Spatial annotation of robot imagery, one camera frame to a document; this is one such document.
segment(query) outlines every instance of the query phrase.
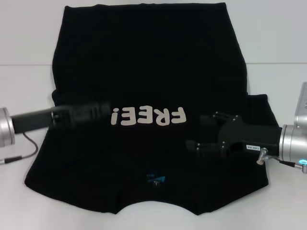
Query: white table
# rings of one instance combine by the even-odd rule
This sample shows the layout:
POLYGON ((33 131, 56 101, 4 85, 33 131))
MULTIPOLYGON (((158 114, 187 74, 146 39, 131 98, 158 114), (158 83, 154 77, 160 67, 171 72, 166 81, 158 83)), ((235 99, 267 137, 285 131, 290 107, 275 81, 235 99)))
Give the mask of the white table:
MULTIPOLYGON (((51 61, 64 6, 142 2, 192 1, 0 1, 0 107, 14 115, 53 106, 51 61)), ((268 94, 279 124, 292 124, 301 84, 307 81, 307 2, 226 3, 248 64, 250 94, 268 94)), ((29 135, 41 145, 45 133, 29 135)), ((18 135, 14 146, 0 149, 0 158, 32 151, 31 143, 18 135)), ((306 221, 307 176, 273 160, 267 166, 269 186, 200 216, 159 202, 138 203, 113 215, 52 200, 24 185, 33 160, 0 166, 0 230, 296 230, 306 221)))

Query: white lettering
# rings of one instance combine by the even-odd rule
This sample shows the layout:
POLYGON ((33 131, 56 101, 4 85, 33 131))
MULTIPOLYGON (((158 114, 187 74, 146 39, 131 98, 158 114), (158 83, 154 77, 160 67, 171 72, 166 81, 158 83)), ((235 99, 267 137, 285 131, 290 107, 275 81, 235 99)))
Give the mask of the white lettering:
POLYGON ((158 125, 160 125, 160 126, 167 126, 167 125, 169 125, 169 111, 168 111, 168 109, 164 109, 163 113, 160 110, 158 110, 158 109, 155 109, 154 112, 156 114, 158 114, 158 117, 156 119, 156 123, 158 125))
POLYGON ((118 115, 118 112, 119 111, 119 109, 118 108, 115 108, 115 109, 113 109, 113 112, 114 113, 112 113, 112 116, 111 116, 111 125, 116 125, 116 122, 117 122, 117 115, 118 115))
POLYGON ((153 122, 153 108, 151 106, 141 106, 141 110, 146 110, 145 112, 139 112, 140 116, 146 116, 146 118, 139 118, 138 123, 141 124, 151 124, 153 122))
POLYGON ((184 113, 184 110, 182 107, 178 108, 178 112, 172 112, 173 116, 179 116, 179 118, 173 118, 172 123, 178 124, 178 123, 184 123, 187 121, 186 114, 184 113))
POLYGON ((128 113, 123 113, 121 116, 122 117, 129 117, 128 121, 121 121, 122 126, 132 126, 136 124, 136 117, 135 117, 135 109, 134 107, 127 107, 123 108, 123 111, 128 112, 128 113))

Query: blue indicator light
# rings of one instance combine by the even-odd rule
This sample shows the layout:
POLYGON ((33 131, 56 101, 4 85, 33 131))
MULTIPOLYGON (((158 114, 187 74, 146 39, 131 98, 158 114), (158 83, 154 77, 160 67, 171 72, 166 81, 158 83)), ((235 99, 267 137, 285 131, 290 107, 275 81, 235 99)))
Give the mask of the blue indicator light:
POLYGON ((307 165, 307 160, 299 160, 300 164, 306 164, 307 165))

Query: black t-shirt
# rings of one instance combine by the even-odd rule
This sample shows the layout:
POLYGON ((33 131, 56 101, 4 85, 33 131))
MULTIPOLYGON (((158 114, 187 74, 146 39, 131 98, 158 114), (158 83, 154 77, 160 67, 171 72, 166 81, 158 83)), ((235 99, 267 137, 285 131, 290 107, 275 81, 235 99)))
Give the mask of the black t-shirt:
POLYGON ((53 74, 55 105, 109 101, 112 116, 49 130, 31 189, 100 212, 153 200, 199 215, 268 184, 257 155, 199 159, 185 145, 216 141, 200 130, 215 111, 277 125, 267 97, 247 95, 224 3, 66 7, 53 74))

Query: label sticker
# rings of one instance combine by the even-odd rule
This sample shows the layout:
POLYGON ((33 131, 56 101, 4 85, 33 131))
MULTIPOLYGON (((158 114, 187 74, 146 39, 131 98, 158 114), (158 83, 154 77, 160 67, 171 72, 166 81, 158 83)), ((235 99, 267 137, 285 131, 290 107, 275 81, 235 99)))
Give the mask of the label sticker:
POLYGON ((255 150, 255 151, 260 151, 260 146, 255 146, 255 145, 246 145, 246 149, 248 150, 255 150))

